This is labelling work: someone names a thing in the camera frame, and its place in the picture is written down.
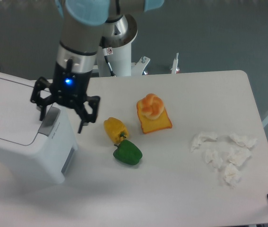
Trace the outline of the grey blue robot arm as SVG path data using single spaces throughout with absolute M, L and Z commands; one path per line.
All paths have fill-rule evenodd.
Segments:
M 80 126 L 97 119 L 100 97 L 86 94 L 105 24 L 113 17 L 132 12 L 146 12 L 163 5 L 162 0 L 65 0 L 62 4 L 63 26 L 53 82 L 40 77 L 30 101 L 40 108 L 40 121 L 47 106 L 57 103 L 73 109 Z

